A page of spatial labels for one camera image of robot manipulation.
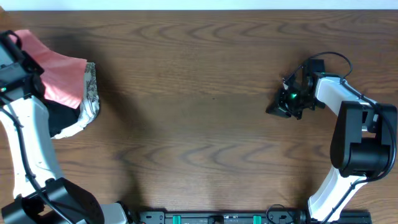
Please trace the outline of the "pink printed t-shirt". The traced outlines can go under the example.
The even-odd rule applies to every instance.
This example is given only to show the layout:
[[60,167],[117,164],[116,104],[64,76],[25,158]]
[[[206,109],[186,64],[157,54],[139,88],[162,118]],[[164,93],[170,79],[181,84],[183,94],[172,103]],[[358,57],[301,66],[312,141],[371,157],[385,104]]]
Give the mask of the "pink printed t-shirt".
[[54,52],[29,30],[17,30],[16,35],[22,49],[44,69],[40,78],[45,85],[45,99],[78,108],[84,94],[87,60]]

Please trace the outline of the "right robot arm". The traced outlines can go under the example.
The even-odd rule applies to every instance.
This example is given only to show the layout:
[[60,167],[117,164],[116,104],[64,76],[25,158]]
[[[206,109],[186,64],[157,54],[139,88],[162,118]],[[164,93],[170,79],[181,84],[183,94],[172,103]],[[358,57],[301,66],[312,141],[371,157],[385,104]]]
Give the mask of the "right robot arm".
[[330,143],[331,169],[293,223],[338,223],[345,205],[364,185],[385,178],[397,157],[397,108],[378,103],[328,73],[322,59],[310,57],[282,82],[266,113],[301,119],[305,109],[329,108],[337,116]]

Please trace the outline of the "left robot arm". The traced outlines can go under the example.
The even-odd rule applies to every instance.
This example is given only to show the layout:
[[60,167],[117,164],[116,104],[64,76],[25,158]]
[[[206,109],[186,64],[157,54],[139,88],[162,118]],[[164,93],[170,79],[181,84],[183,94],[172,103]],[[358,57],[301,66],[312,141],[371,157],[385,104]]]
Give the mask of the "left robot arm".
[[100,204],[67,180],[49,129],[43,68],[13,31],[1,33],[1,123],[14,168],[14,200],[1,209],[5,223],[133,223],[122,202]]

